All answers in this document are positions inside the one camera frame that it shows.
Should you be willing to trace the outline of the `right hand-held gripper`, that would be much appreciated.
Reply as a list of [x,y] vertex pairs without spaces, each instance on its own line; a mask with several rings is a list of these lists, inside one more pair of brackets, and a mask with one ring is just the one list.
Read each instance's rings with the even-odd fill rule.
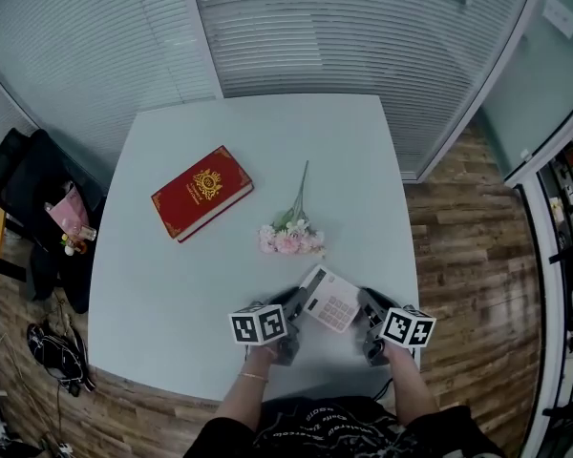
[[363,354],[371,367],[389,363],[384,355],[387,343],[406,349],[421,349],[428,345],[435,329],[435,318],[407,305],[396,302],[370,287],[361,287],[357,296],[361,320],[370,328],[363,342]]

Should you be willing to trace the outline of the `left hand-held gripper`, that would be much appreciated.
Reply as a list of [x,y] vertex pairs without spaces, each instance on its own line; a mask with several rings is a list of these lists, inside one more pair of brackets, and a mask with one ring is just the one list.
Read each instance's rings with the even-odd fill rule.
[[308,299],[306,288],[290,287],[229,314],[235,344],[244,347],[244,358],[252,347],[276,344],[275,364],[291,366],[300,348],[296,320]]

